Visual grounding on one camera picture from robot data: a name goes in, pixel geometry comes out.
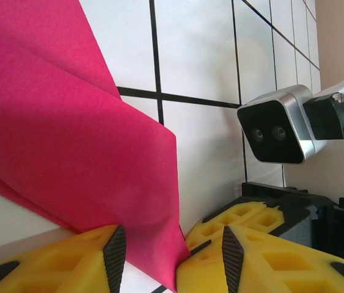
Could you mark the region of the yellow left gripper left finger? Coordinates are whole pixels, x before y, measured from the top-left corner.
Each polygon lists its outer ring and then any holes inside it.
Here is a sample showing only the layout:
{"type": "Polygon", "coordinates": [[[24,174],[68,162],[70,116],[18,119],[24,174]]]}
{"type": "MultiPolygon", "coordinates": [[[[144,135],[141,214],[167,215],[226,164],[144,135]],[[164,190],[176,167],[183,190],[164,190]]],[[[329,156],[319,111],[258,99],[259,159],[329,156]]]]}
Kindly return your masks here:
{"type": "Polygon", "coordinates": [[[120,293],[122,225],[106,225],[0,264],[0,293],[120,293]]]}

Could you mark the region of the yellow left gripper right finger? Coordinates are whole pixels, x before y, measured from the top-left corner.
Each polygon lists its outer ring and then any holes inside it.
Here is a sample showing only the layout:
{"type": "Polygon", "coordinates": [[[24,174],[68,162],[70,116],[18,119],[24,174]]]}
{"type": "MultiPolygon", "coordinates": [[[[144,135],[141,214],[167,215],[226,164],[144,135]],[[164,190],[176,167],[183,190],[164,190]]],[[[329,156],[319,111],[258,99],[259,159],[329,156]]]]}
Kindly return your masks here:
{"type": "Polygon", "coordinates": [[[228,293],[344,293],[344,259],[244,226],[225,226],[228,293]]]}

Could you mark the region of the pink cloth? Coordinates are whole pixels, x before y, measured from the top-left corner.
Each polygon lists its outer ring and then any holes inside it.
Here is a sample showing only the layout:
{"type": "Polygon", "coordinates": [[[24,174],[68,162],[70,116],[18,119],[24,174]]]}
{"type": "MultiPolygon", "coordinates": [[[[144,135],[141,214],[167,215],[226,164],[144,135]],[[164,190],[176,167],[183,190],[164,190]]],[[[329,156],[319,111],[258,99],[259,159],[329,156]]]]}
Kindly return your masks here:
{"type": "Polygon", "coordinates": [[[0,0],[0,194],[76,232],[123,225],[129,262],[175,290],[176,139],[121,100],[79,0],[0,0]]]}

